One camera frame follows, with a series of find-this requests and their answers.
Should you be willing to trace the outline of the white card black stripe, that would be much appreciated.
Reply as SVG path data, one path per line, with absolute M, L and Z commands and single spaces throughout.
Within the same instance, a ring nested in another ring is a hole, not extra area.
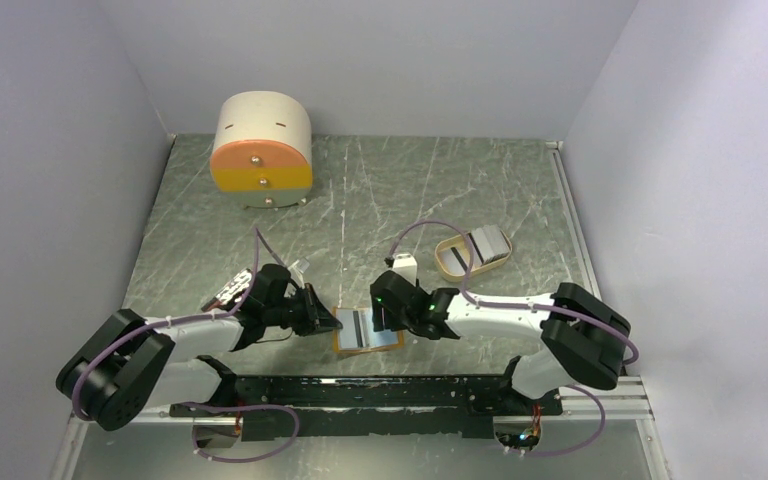
M 336 311 L 336 317 L 343 325 L 337 334 L 339 351 L 360 351 L 372 347 L 371 314 L 370 308 L 339 308 Z

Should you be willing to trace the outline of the orange blue card holder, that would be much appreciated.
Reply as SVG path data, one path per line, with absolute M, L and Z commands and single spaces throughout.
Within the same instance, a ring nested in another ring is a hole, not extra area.
M 371 308 L 334 309 L 342 327 L 333 332 L 333 349 L 337 354 L 356 355 L 400 349 L 404 346 L 401 332 L 375 331 Z

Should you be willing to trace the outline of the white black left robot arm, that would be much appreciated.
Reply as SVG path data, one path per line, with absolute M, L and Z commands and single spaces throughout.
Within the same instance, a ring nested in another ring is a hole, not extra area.
M 221 416 L 242 403 L 237 375 L 217 354 L 243 350 L 267 329 L 304 337 L 341 329 L 310 284 L 289 269 L 244 269 L 203 306 L 178 319 L 113 313 L 58 373 L 55 386 L 76 411 L 106 431 L 145 409 L 180 404 Z

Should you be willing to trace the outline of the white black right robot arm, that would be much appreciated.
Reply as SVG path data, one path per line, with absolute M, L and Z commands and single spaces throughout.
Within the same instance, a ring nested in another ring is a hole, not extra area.
M 481 336 L 533 340 L 538 352 L 514 360 L 499 391 L 502 406 L 522 414 L 551 390 L 576 384 L 616 387 L 625 365 L 639 352 L 630 323 L 578 284 L 563 282 L 553 293 L 475 296 L 457 288 L 425 291 L 393 270 L 370 286 L 376 330 L 407 330 L 430 340 Z

